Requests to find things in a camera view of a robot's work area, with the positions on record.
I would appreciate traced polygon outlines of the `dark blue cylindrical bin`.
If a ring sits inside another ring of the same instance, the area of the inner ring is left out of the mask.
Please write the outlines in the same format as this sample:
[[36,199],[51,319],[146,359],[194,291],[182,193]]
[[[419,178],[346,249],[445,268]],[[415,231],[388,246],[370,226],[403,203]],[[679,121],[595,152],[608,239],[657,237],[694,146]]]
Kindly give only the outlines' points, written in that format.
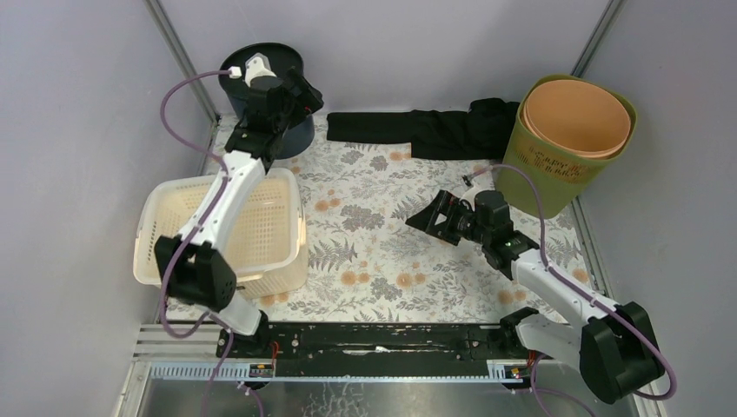
[[[300,74],[303,73],[304,63],[301,55],[282,43],[255,43],[243,47],[228,56],[221,65],[221,70],[227,70],[232,66],[239,66],[245,73],[246,63],[256,54],[265,56],[266,66],[278,77],[286,75],[287,70],[295,68]],[[229,103],[236,113],[238,119],[242,119],[246,105],[248,87],[243,81],[219,76],[218,83],[226,94]],[[306,116],[299,124],[292,123],[290,129],[285,132],[282,152],[278,156],[280,160],[290,159],[300,155],[313,142],[315,137],[315,124],[313,116]]]

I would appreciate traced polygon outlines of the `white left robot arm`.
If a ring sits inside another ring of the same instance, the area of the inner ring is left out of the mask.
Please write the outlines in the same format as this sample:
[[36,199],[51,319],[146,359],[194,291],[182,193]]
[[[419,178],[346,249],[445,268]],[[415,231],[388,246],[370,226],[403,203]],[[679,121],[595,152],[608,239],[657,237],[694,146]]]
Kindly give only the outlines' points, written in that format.
[[322,93],[296,68],[283,76],[253,63],[216,71],[247,86],[244,118],[222,156],[189,142],[178,142],[212,158],[220,167],[195,213],[172,237],[155,244],[161,277],[160,301],[175,299],[202,310],[231,334],[250,357],[269,348],[265,314],[236,293],[236,272],[224,258],[225,248],[242,206],[279,157],[283,137],[292,127],[322,108]]

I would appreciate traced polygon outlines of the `cream perforated plastic basket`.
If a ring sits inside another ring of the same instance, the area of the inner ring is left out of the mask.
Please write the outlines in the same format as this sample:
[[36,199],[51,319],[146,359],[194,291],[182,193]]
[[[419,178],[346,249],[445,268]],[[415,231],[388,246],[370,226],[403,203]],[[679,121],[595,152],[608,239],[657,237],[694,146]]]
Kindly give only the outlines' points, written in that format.
[[[160,286],[154,245],[195,213],[214,181],[198,176],[164,182],[147,198],[136,233],[133,275]],[[272,169],[242,207],[224,253],[242,297],[255,299],[301,287],[308,278],[307,232],[295,176]]]

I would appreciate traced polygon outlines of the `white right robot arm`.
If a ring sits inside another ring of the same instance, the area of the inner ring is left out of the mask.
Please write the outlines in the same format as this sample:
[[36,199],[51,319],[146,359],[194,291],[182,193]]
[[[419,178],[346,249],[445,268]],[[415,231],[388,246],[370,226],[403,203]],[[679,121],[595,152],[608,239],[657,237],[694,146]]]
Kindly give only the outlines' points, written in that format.
[[607,404],[635,394],[667,373],[647,311],[620,304],[554,269],[541,246],[517,230],[502,193],[483,190],[472,202],[441,190],[406,225],[456,245],[480,245],[489,266],[519,282],[565,318],[560,324],[534,309],[511,314],[498,335],[500,350],[519,358],[528,350],[578,371]]

